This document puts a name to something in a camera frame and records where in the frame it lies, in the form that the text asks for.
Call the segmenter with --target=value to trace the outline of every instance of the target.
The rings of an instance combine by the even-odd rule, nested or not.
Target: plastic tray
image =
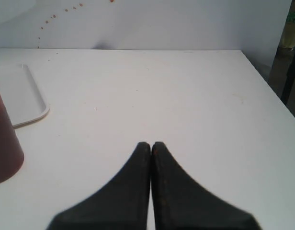
[[[0,94],[14,127],[37,121],[49,111],[27,65],[0,67]]]

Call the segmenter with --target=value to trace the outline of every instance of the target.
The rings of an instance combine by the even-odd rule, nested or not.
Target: table surface
[[[44,230],[139,141],[164,141],[264,230],[295,230],[295,119],[242,52],[0,49],[0,66],[19,63],[51,110],[16,130],[25,160],[0,184],[0,230]]]

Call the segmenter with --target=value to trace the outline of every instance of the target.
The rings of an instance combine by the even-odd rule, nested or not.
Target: white wall
[[[4,1],[32,2],[0,3]],[[241,49],[258,70],[268,71],[290,3],[291,0],[36,0],[20,16],[8,13],[8,18],[16,17],[0,24],[0,47]]]

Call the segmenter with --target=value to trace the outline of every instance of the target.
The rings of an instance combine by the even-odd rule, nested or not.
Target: dark floor
[[[291,50],[279,48],[270,72],[268,84],[279,97],[282,95],[287,70],[293,54],[294,52]],[[295,82],[287,103],[287,108],[295,116]]]

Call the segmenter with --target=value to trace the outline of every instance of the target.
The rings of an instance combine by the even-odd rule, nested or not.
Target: brown cylinder
[[[0,183],[22,166],[24,154],[0,96]]]

